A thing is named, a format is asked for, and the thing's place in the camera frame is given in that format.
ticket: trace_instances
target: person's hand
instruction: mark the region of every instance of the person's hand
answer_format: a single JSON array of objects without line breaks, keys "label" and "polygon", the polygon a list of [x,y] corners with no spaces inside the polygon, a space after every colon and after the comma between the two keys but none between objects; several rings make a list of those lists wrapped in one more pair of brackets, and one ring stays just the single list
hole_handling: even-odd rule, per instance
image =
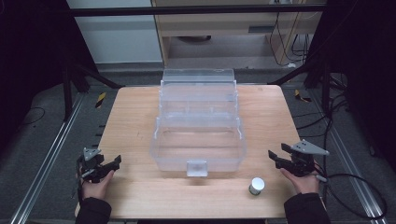
[{"label": "person's hand", "polygon": [[298,193],[318,193],[319,192],[319,180],[316,178],[316,174],[306,175],[298,177],[290,173],[284,168],[280,168],[280,172],[291,181],[297,194]]},{"label": "person's hand", "polygon": [[110,183],[111,178],[114,175],[114,171],[110,171],[105,178],[102,179],[100,183],[91,183],[85,181],[82,185],[82,199],[86,198],[96,198],[103,200],[106,196],[106,189]]}]

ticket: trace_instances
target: clear plastic box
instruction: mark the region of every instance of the clear plastic box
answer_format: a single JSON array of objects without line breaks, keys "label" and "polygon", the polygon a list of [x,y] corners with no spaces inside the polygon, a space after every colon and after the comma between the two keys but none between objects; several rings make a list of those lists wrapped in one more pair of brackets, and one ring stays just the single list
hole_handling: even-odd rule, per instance
[{"label": "clear plastic box", "polygon": [[163,171],[187,176],[236,171],[246,144],[233,70],[168,70],[150,154]]}]

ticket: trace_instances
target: black horizontal bar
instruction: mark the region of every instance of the black horizontal bar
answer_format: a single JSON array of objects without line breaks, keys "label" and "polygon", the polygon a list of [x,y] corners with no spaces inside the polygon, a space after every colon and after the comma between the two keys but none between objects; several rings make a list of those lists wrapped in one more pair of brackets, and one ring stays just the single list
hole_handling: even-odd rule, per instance
[{"label": "black horizontal bar", "polygon": [[287,4],[287,5],[240,5],[240,6],[193,6],[193,7],[113,7],[113,8],[74,8],[52,10],[50,15],[73,17],[96,16],[141,16],[173,14],[212,14],[212,13],[257,13],[257,12],[315,12],[337,9],[343,6],[326,4]]}]

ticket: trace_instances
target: table top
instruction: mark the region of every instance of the table top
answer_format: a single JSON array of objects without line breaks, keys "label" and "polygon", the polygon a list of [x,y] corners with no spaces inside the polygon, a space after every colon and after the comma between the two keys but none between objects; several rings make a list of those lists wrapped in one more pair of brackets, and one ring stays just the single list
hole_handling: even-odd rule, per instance
[{"label": "table top", "polygon": [[[292,184],[275,168],[268,150],[289,158],[281,143],[300,141],[278,86],[238,85],[239,115],[247,155],[237,172],[187,177],[186,172],[160,171],[149,155],[158,116],[160,87],[119,90],[99,148],[108,163],[122,156],[108,187],[112,218],[264,218],[284,217],[283,203]],[[258,196],[249,193],[254,177],[265,182]]]}]

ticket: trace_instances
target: wooden cabinet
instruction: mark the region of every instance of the wooden cabinet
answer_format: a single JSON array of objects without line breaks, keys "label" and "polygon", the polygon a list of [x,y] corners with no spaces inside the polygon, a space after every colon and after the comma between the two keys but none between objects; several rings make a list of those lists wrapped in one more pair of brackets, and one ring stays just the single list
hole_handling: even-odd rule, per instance
[{"label": "wooden cabinet", "polygon": [[[293,4],[323,1],[325,0],[297,0]],[[151,2],[154,7],[270,4],[270,0],[151,0]],[[290,48],[294,35],[313,34],[320,15],[320,12],[180,14],[159,15],[155,16],[155,20],[165,65],[167,65],[167,53],[172,36],[269,35],[274,30],[271,38],[272,48],[276,60],[284,63],[287,60],[285,51]]]}]

